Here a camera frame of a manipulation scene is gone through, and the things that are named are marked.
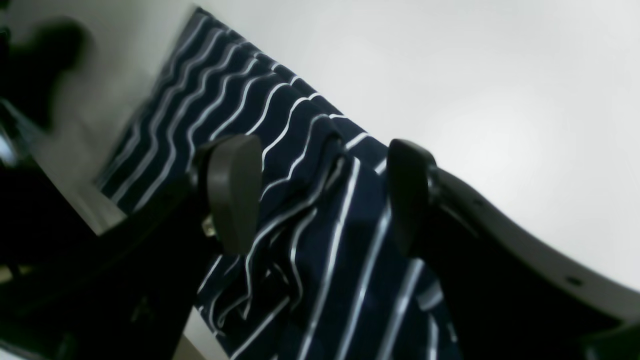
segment white surface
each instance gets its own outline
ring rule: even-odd
[[[421,144],[532,234],[640,290],[636,1],[198,3],[382,142]],[[121,215],[90,179],[190,12],[187,0],[12,4],[18,37],[51,15],[95,37],[36,154],[94,229]]]
[[[0,348],[0,360],[25,360],[23,357],[18,357],[13,354],[9,354]]]
[[[195,308],[191,309],[184,335],[206,359],[222,360],[227,358],[224,350],[213,338],[211,330]]]

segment striped fabric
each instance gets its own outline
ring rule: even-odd
[[[390,239],[387,148],[199,9],[98,179],[126,213],[229,134],[262,140],[257,236],[196,307],[231,359],[459,359],[442,292]]]

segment white stripe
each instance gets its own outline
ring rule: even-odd
[[[386,169],[387,169],[387,159],[384,159],[376,167],[376,173],[378,173],[378,175],[382,175],[382,173],[385,172]]]
[[[298,105],[301,102],[312,100],[316,96],[320,96],[320,93],[315,92],[315,93],[311,94],[309,97],[301,97],[298,100],[296,100],[296,102],[293,103],[293,105],[291,106],[291,109],[289,110],[289,117],[287,117],[287,125],[285,125],[284,129],[282,130],[280,135],[278,135],[276,140],[274,140],[271,144],[269,144],[269,146],[267,146],[264,149],[264,151],[262,152],[262,171],[264,171],[264,159],[266,158],[267,153],[271,149],[273,149],[273,147],[275,145],[277,145],[284,138],[284,136],[287,134],[287,132],[289,131],[289,124],[291,123],[291,115],[293,115],[293,111],[298,107]]]
[[[225,96],[227,94],[227,84],[229,80],[231,80],[232,78],[247,75],[257,62],[258,60],[251,59],[251,61],[249,61],[246,64],[246,67],[242,71],[233,72],[231,74],[224,75],[222,79],[222,84],[220,85],[221,91],[218,94],[218,96],[216,96],[216,99],[208,107],[202,110],[202,112],[200,113],[200,116],[198,117],[198,120],[196,120],[196,122],[190,125],[189,129],[187,129],[187,143],[189,144],[189,159],[193,159],[193,155],[195,154],[195,144],[193,141],[193,135],[195,134],[196,130],[200,126],[202,126],[202,124],[204,124],[205,120],[207,120],[211,112],[217,109],[218,106],[220,106],[220,104],[222,104],[222,102],[224,101]]]
[[[182,55],[182,53],[186,50],[186,48],[189,45],[191,45],[191,42],[193,41],[193,39],[195,39],[198,32],[202,28],[202,25],[207,19],[210,19],[210,17],[203,17],[203,19],[200,20],[196,29],[189,35],[189,37],[182,44],[182,46],[173,54],[173,59],[171,60],[171,63],[169,65],[169,74],[167,74],[166,76],[163,76],[163,78],[156,83],[156,85],[154,86],[154,89],[152,90],[152,94],[160,90],[160,88],[162,88],[162,86],[164,86],[164,84],[169,79],[171,79],[171,77],[173,77],[173,68],[175,67],[175,63],[178,61],[178,57],[180,57],[180,55]],[[145,103],[142,106],[140,106],[139,108],[140,113],[142,113],[143,112],[142,110],[149,105],[149,102],[150,101],[145,101]],[[118,168],[122,166],[125,160],[128,159],[129,156],[131,156],[131,154],[133,153],[133,150],[135,149],[136,145],[140,140],[141,123],[142,123],[142,118],[138,119],[138,121],[133,124],[133,134],[131,138],[127,142],[127,145],[125,146],[125,148],[122,149],[122,152],[118,154],[118,156],[111,162],[109,168],[105,171],[102,177],[102,181],[98,185],[100,189],[102,189],[104,185],[106,185],[106,183],[109,181],[111,176],[113,176],[113,173],[116,172],[116,170],[118,170]]]
[[[237,357],[240,356],[240,354],[242,354],[242,352],[245,351],[249,345],[251,345],[251,342],[253,342],[253,340],[255,340],[258,337],[258,335],[260,335],[260,333],[264,330],[264,328],[267,327],[267,325],[269,325],[269,323],[276,317],[276,315],[278,315],[278,313],[282,311],[282,309],[287,305],[288,302],[289,302],[289,297],[284,298],[283,301],[281,301],[276,306],[276,308],[272,310],[272,312],[270,312],[267,315],[267,317],[265,317],[262,323],[258,325],[258,327],[251,334],[251,336],[249,336],[249,338],[245,340],[244,343],[240,345],[240,347],[229,357],[229,360],[236,360]]]
[[[231,264],[231,266],[225,270],[225,273],[222,274],[222,276],[227,276],[227,274],[233,270],[233,268],[236,266],[236,264],[238,263],[238,261],[240,261],[240,255],[236,256],[236,260],[234,261],[234,263]]]
[[[351,139],[344,147],[347,150],[351,150],[354,146],[358,145],[362,140],[364,140],[365,138],[368,138],[369,136],[371,135],[367,133],[360,133],[358,136]]]
[[[238,260],[239,260],[239,259],[240,259],[240,256],[238,256],[238,257],[236,258],[236,261],[234,261],[234,263],[232,263],[232,264],[231,264],[231,266],[230,266],[230,267],[228,267],[228,268],[225,270],[225,273],[222,275],[223,277],[224,277],[224,276],[227,276],[227,274],[228,274],[228,273],[229,273],[229,272],[230,272],[230,271],[231,271],[231,270],[236,266],[236,264],[237,264],[237,262],[238,262]],[[224,291],[225,291],[224,289],[222,289],[222,290],[218,291],[218,293],[217,293],[215,296],[213,296],[213,299],[211,300],[211,305],[209,306],[209,325],[211,326],[211,328],[212,328],[212,329],[214,329],[214,330],[215,330],[215,332],[220,333],[222,336],[226,336],[226,335],[225,335],[225,333],[221,330],[221,328],[222,328],[222,324],[221,324],[219,327],[217,327],[217,326],[216,326],[216,324],[214,323],[214,321],[213,321],[213,309],[214,309],[214,307],[215,307],[215,305],[216,305],[216,301],[218,301],[218,298],[220,297],[220,295],[222,295],[222,293],[223,293]]]
[[[448,323],[447,324],[447,329],[449,330],[449,334],[451,335],[451,342],[452,343],[457,343],[458,342],[458,335],[456,334],[456,329],[454,329],[453,324],[452,323]]]
[[[244,84],[244,91],[243,91],[243,95],[242,95],[242,100],[240,102],[240,105],[237,107],[236,111],[229,117],[229,119],[227,119],[217,130],[215,130],[213,132],[213,134],[211,134],[211,136],[209,137],[209,141],[213,141],[218,135],[220,135],[220,133],[227,128],[227,126],[229,126],[229,124],[231,124],[233,121],[235,121],[235,119],[238,117],[238,115],[240,115],[240,113],[242,112],[242,110],[244,109],[244,104],[246,103],[246,96],[249,92],[249,89],[251,88],[251,85],[253,85],[254,82],[258,81],[258,80],[262,80],[262,79],[266,79],[270,76],[274,75],[273,73],[271,74],[266,74],[266,75],[261,75],[261,76],[255,76],[254,78],[251,78],[251,80],[247,81],[246,84]]]
[[[413,293],[415,283],[418,281],[423,267],[424,263],[420,259],[413,259],[409,262],[402,285],[400,286],[400,291],[396,297],[391,319],[389,319],[387,330],[385,330],[382,344],[378,350],[377,360],[386,360],[391,356],[391,351],[393,351],[394,345],[396,344],[396,337],[404,320],[406,308],[409,305],[409,298]]]
[[[427,342],[427,360],[438,360],[438,324],[429,314],[429,339]]]
[[[284,271],[282,271],[282,269],[280,268],[280,265],[273,263],[273,267],[278,270],[278,272],[280,273],[280,275],[282,276],[282,280],[284,281],[285,284],[289,285],[289,280],[287,279],[287,276],[284,274]]]
[[[240,297],[239,299],[237,299],[229,308],[238,306],[238,305],[242,304],[245,300],[248,300],[247,305],[246,305],[246,307],[244,309],[244,313],[248,314],[249,309],[251,308],[251,299],[252,299],[252,296],[253,296],[252,281],[251,281],[251,276],[250,276],[250,274],[251,274],[251,266],[252,266],[252,262],[253,262],[253,255],[255,254],[255,251],[256,251],[258,245],[260,244],[260,241],[262,241],[262,239],[265,237],[265,235],[270,233],[276,226],[279,226],[280,224],[282,224],[283,222],[287,221],[289,218],[291,218],[295,214],[299,213],[301,210],[303,210],[303,209],[309,207],[311,204],[313,204],[317,200],[317,198],[320,196],[320,194],[322,193],[322,190],[324,188],[324,184],[325,184],[326,180],[331,175],[333,175],[334,173],[335,174],[339,174],[340,172],[342,172],[343,164],[344,164],[344,161],[342,161],[342,158],[341,158],[337,162],[337,166],[335,167],[333,172],[330,172],[331,169],[329,169],[329,168],[326,169],[324,174],[323,174],[323,176],[322,176],[323,180],[318,182],[318,185],[316,186],[316,189],[314,189],[314,192],[313,192],[313,194],[311,194],[310,197],[308,197],[303,202],[295,205],[289,211],[286,211],[286,212],[281,213],[280,215],[278,215],[268,225],[265,225],[265,227],[263,227],[258,232],[258,235],[256,235],[255,241],[253,242],[253,245],[251,246],[251,250],[249,250],[249,254],[246,256],[246,259],[244,261],[244,273],[245,273],[245,276],[246,276],[247,294],[242,296],[242,297]]]
[[[198,288],[198,293],[202,291],[202,288],[204,288],[204,285],[207,283],[207,280],[209,280],[209,277],[211,276],[211,274],[213,274],[213,270],[216,269],[216,266],[218,266],[218,264],[220,263],[220,260],[222,260],[222,255],[218,255],[216,262],[213,263],[213,266],[211,267],[211,269],[209,269],[209,273],[204,278],[204,280],[202,281],[202,284],[200,284],[200,287]]]
[[[362,272],[360,273],[360,279],[358,280],[358,286],[356,287],[357,293],[353,298],[353,303],[351,304],[351,311],[349,312],[349,318],[347,319],[347,327],[345,328],[344,334],[342,335],[342,340],[340,341],[340,345],[338,346],[337,355],[335,356],[336,360],[343,360],[347,356],[347,352],[353,338],[353,333],[355,332],[356,326],[358,324],[358,319],[360,318],[362,303],[364,302],[364,298],[367,295],[367,288],[369,287],[369,281],[371,280],[373,267],[376,264],[376,259],[378,258],[378,254],[380,253],[380,249],[382,248],[382,243],[384,242],[385,236],[387,235],[390,220],[391,205],[389,204],[389,201],[387,201],[385,208],[382,210],[382,214],[380,215],[380,219],[378,220],[378,225],[376,226],[373,240],[369,245],[369,250],[367,251],[367,255],[365,257],[366,263],[362,268]]]
[[[438,306],[443,300],[440,282],[434,282],[427,290],[417,295],[415,300],[418,302],[418,306],[422,311],[429,311]]]
[[[273,235],[271,237],[271,240],[269,241],[269,247],[271,247],[273,245],[273,243],[276,242],[276,240],[280,237],[280,234],[282,234],[282,231],[284,231],[284,229],[282,229],[279,232],[275,233],[275,235]]]
[[[340,166],[342,166],[344,164],[344,159],[341,158],[338,160],[338,164]],[[336,180],[338,180],[338,177],[340,176],[340,174],[338,172],[334,173],[333,175],[331,175],[331,177],[329,178],[329,180],[327,180],[326,184],[324,185],[324,189],[327,190],[330,187],[333,186],[333,184],[336,182]]]
[[[323,277],[320,282],[320,289],[318,291],[318,296],[316,297],[316,302],[314,303],[314,307],[311,312],[311,317],[309,318],[307,331],[305,331],[305,335],[302,339],[302,345],[300,347],[300,352],[298,353],[298,359],[304,359],[307,357],[307,353],[311,346],[311,341],[313,340],[314,334],[316,333],[318,321],[320,320],[320,316],[322,315],[324,309],[324,303],[326,302],[327,295],[329,294],[329,287],[331,287],[331,281],[333,278],[333,267],[335,265],[335,258],[338,253],[340,239],[342,238],[344,223],[347,218],[349,208],[351,207],[351,200],[353,199],[353,194],[355,193],[359,172],[360,161],[357,158],[354,158],[353,168],[351,169],[351,176],[349,177],[349,183],[347,184],[347,191],[344,194],[344,200],[342,201],[340,215],[335,224],[335,229],[333,230],[333,237],[329,247],[329,252],[327,254]]]
[[[171,120],[171,124],[169,124],[169,127],[167,127],[167,130],[166,130],[166,139],[169,141],[169,157],[166,163],[164,163],[163,169],[158,175],[158,177],[147,188],[145,193],[142,195],[142,197],[138,201],[135,207],[135,210],[140,209],[142,206],[144,206],[147,203],[147,201],[151,198],[151,196],[153,196],[153,194],[155,194],[156,190],[160,187],[162,182],[166,179],[167,175],[169,174],[169,171],[171,170],[171,166],[173,166],[173,162],[175,161],[175,156],[176,156],[175,144],[173,142],[175,129],[178,127],[178,124],[183,119],[183,116],[187,111],[187,108],[191,105],[191,103],[193,103],[194,101],[196,101],[197,99],[203,96],[205,92],[207,78],[211,76],[211,74],[220,72],[227,68],[227,66],[229,65],[229,60],[231,59],[231,56],[233,55],[236,49],[237,49],[237,46],[235,45],[231,47],[227,47],[225,51],[226,55],[223,55],[221,60],[215,66],[206,68],[205,71],[201,72],[202,75],[200,76],[200,86],[198,87],[198,90],[196,92],[191,93],[189,96],[185,97],[182,100],[180,106],[178,107],[178,111],[176,111],[176,113],[174,114],[173,119]]]
[[[305,142],[305,147],[302,150],[302,153],[300,154],[300,156],[298,156],[297,159],[295,159],[293,161],[293,163],[291,164],[291,167],[289,168],[289,174],[287,174],[287,177],[283,177],[281,179],[278,179],[276,181],[273,181],[272,183],[269,183],[267,186],[264,187],[264,190],[262,191],[262,195],[260,196],[260,201],[262,201],[262,198],[264,197],[264,194],[266,194],[270,189],[272,189],[272,187],[282,184],[282,183],[286,183],[287,181],[291,180],[291,176],[293,175],[293,170],[295,170],[295,168],[302,162],[302,160],[305,158],[305,156],[307,155],[307,149],[309,147],[309,142],[311,141],[311,132],[313,130],[314,124],[316,123],[316,121],[322,117],[327,117],[327,114],[320,114],[315,116],[314,118],[311,119],[311,122],[309,124],[309,130],[308,130],[308,134],[307,134],[307,141]]]
[[[293,237],[291,238],[291,246],[289,247],[289,261],[291,262],[291,270],[293,271],[293,276],[296,278],[296,284],[298,285],[298,298],[296,301],[291,304],[291,310],[295,309],[296,306],[302,301],[303,288],[302,288],[302,280],[300,279],[300,273],[298,273],[298,267],[296,266],[296,253],[298,251],[298,242],[300,240],[300,235],[307,228],[311,221],[313,221],[314,217],[318,214],[318,209],[314,208],[313,211],[309,215],[307,215],[304,219],[300,221],[293,233]]]
[[[238,313],[238,315],[240,315],[240,318],[244,321],[246,321],[246,316],[244,314],[242,314],[242,311],[240,311],[240,308],[237,307],[236,308],[236,313]]]
[[[202,47],[201,49],[202,53],[200,54],[200,56],[196,57],[193,61],[189,63],[185,63],[183,65],[184,70],[182,71],[182,77],[180,81],[176,85],[172,86],[169,89],[169,91],[164,93],[159,109],[156,111],[156,114],[154,115],[152,120],[149,122],[148,133],[149,133],[149,136],[151,137],[151,148],[147,151],[142,161],[138,163],[138,166],[136,167],[134,172],[131,175],[129,175],[129,177],[120,185],[120,187],[115,192],[115,194],[113,194],[113,196],[111,197],[111,200],[114,203],[118,204],[118,202],[120,202],[120,200],[127,193],[131,185],[133,185],[133,183],[136,180],[138,180],[138,178],[140,178],[140,176],[145,171],[147,166],[149,166],[149,163],[151,162],[153,157],[156,155],[156,152],[158,150],[158,139],[156,137],[156,130],[160,125],[162,118],[164,117],[164,113],[167,111],[167,107],[171,103],[171,98],[173,98],[173,96],[175,96],[179,91],[184,89],[187,83],[187,79],[189,78],[188,74],[191,72],[191,69],[201,64],[203,61],[205,61],[206,57],[209,55],[211,50],[213,50],[216,40],[218,39],[218,36],[220,34],[221,34],[221,31],[219,29],[216,29],[216,31],[212,32],[209,35],[209,36],[213,35],[213,39],[211,39],[208,42],[205,42],[205,44],[208,43],[208,47],[206,48]]]
[[[262,124],[262,122],[264,121],[264,118],[267,116],[267,111],[269,111],[269,104],[271,104],[271,98],[273,97],[273,94],[276,92],[276,90],[278,90],[279,88],[285,85],[287,85],[287,83],[280,83],[274,86],[273,89],[271,89],[271,91],[269,92],[269,95],[267,96],[267,101],[264,103],[264,109],[262,110],[262,115],[260,116],[260,119],[258,120],[258,122],[255,123],[255,125],[251,128],[251,130],[246,132],[247,135],[251,135]]]

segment hole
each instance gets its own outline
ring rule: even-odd
[[[571,285],[574,286],[582,286],[582,280],[577,279],[573,276],[567,276],[566,277],[566,282],[570,283]]]

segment navy blue fabric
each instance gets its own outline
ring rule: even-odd
[[[263,146],[257,236],[195,304],[232,359],[461,358],[437,278],[390,237],[387,148],[202,9],[97,184],[132,213],[232,134]]]

